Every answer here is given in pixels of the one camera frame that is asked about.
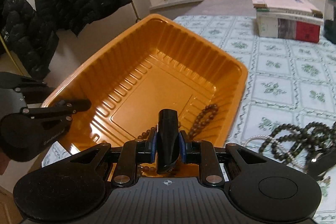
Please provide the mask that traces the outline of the orange plastic tray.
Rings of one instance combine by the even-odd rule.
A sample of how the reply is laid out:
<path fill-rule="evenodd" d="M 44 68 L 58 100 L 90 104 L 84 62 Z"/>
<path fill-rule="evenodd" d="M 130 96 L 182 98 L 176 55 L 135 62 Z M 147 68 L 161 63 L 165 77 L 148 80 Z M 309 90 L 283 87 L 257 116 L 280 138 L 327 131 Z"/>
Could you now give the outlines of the orange plastic tray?
<path fill-rule="evenodd" d="M 245 90 L 246 66 L 196 33 L 157 14 L 97 51 L 43 102 L 88 99 L 60 144 L 70 153 L 98 143 L 121 147 L 156 126 L 162 109 L 189 131 L 210 104 L 218 113 L 198 139 L 224 145 Z"/>

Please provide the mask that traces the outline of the black jacket at left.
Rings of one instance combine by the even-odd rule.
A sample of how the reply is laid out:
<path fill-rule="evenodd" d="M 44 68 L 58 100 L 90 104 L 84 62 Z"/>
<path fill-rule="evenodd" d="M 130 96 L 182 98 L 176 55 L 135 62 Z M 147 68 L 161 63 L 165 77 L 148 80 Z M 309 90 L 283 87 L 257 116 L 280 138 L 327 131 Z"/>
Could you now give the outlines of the black jacket at left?
<path fill-rule="evenodd" d="M 49 74 L 59 38 L 29 2 L 1 0 L 1 37 L 31 77 L 42 80 Z"/>

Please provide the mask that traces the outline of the green floral tablecloth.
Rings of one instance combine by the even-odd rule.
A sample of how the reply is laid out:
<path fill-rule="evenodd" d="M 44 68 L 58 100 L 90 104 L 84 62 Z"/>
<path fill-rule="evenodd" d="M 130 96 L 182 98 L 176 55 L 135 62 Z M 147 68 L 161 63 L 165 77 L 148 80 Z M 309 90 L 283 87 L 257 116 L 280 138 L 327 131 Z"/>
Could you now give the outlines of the green floral tablecloth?
<path fill-rule="evenodd" d="M 248 16 L 180 16 L 173 22 L 211 42 L 248 71 L 236 118 L 225 142 L 257 150 L 260 135 L 285 123 L 335 122 L 335 45 L 261 38 Z M 49 165 L 72 153 L 60 141 L 43 159 Z"/>

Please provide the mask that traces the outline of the thick red white book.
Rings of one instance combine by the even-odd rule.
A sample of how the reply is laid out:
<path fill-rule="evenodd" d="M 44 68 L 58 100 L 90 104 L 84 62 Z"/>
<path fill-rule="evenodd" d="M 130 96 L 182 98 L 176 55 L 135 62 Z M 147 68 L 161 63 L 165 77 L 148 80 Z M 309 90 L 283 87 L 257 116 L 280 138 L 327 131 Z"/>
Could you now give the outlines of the thick red white book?
<path fill-rule="evenodd" d="M 319 42 L 323 19 L 307 15 L 257 11 L 260 37 Z"/>

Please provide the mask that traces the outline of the pink top book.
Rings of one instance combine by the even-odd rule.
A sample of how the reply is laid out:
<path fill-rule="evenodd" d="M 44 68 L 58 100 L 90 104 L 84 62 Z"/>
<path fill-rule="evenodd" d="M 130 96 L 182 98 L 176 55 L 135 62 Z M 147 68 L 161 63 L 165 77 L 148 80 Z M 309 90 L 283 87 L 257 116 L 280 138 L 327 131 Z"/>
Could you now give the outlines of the pink top book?
<path fill-rule="evenodd" d="M 307 0 L 252 0 L 252 3 L 257 11 L 323 18 L 322 11 Z"/>

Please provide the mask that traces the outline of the dark green lamp base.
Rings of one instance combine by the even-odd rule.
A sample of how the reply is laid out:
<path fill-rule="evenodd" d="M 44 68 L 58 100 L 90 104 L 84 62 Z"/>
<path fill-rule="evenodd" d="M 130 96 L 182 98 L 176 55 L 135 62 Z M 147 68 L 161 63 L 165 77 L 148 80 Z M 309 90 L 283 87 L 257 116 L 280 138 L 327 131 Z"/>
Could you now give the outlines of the dark green lamp base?
<path fill-rule="evenodd" d="M 324 37 L 333 44 L 336 44 L 336 0 L 325 1 Z"/>

